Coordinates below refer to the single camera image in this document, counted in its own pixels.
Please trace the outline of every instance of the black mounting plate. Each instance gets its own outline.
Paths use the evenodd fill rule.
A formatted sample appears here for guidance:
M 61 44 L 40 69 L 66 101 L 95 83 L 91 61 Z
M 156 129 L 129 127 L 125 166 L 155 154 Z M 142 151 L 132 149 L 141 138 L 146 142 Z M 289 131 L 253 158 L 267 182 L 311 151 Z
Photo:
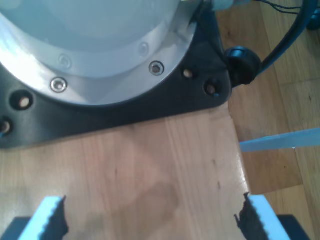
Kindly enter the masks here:
M 203 17 L 223 51 L 215 15 L 210 12 Z M 194 77 L 184 77 L 185 69 Z M 26 110 L 16 110 L 11 101 L 21 90 L 32 96 L 32 106 Z M 54 101 L 22 84 L 0 64 L 0 121 L 11 124 L 8 133 L 0 134 L 0 149 L 214 108 L 224 104 L 231 93 L 228 71 L 199 28 L 183 61 L 163 83 L 140 97 L 112 106 L 85 107 Z

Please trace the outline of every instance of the blue plastic strip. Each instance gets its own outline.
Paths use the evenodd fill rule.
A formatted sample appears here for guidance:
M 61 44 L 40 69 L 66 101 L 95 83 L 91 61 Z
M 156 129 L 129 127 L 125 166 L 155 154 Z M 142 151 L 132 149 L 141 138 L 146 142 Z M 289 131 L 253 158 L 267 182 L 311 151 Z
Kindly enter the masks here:
M 240 142 L 242 152 L 320 146 L 320 128 Z

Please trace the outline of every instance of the wooden floor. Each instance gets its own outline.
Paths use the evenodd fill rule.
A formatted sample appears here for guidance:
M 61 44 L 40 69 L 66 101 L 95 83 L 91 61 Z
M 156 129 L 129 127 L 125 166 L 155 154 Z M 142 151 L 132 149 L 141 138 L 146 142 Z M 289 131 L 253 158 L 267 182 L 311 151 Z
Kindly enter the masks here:
M 298 0 L 272 0 L 298 6 Z M 252 2 L 220 12 L 225 48 L 242 45 L 264 59 L 286 34 L 294 15 Z M 286 54 L 229 101 L 240 141 L 320 127 L 320 30 L 305 31 Z M 244 153 L 253 194 L 264 194 L 278 214 L 293 214 L 320 240 L 320 147 Z

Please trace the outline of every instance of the screw hole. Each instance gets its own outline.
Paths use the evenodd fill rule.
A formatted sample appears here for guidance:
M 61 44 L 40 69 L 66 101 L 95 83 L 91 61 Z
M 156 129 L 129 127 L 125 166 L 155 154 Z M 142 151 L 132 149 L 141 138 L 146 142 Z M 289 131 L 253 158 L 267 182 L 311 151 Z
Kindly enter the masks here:
M 189 69 L 184 69 L 183 70 L 183 76 L 187 79 L 193 79 L 194 78 L 194 74 L 192 71 L 190 71 Z
M 12 131 L 12 123 L 8 117 L 0 118 L 0 138 L 8 135 Z
M 26 90 L 18 90 L 11 94 L 10 105 L 17 111 L 29 109 L 34 103 L 33 96 Z
M 204 91 L 211 97 L 219 97 L 222 90 L 221 83 L 218 79 L 209 79 L 204 84 Z

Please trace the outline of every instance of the wooden table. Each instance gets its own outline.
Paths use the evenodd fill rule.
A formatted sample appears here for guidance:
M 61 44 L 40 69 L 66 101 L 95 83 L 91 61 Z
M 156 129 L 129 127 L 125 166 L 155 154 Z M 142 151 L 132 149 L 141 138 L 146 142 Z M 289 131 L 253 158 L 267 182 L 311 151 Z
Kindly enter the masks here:
M 0 151 L 0 235 L 67 196 L 66 240 L 242 240 L 248 191 L 228 105 Z

